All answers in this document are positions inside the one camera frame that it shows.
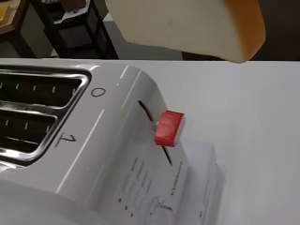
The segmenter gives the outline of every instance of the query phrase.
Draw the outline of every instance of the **toaster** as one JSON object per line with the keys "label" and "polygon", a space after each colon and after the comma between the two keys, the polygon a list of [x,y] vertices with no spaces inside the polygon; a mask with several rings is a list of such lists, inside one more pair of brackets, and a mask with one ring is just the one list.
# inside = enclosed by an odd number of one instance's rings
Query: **toaster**
{"label": "toaster", "polygon": [[[76,209],[78,217],[81,209],[100,219],[97,224],[187,223],[187,183],[195,181],[188,181],[179,140],[183,123],[173,146],[156,142],[166,111],[155,82],[136,67],[55,60],[2,64],[0,199],[14,206],[0,211],[27,219],[34,205],[30,219],[47,210],[52,218],[65,218],[66,210]],[[206,152],[212,157],[199,162],[215,165],[214,151]],[[20,205],[27,214],[12,213]],[[201,218],[204,210],[196,211]]]}

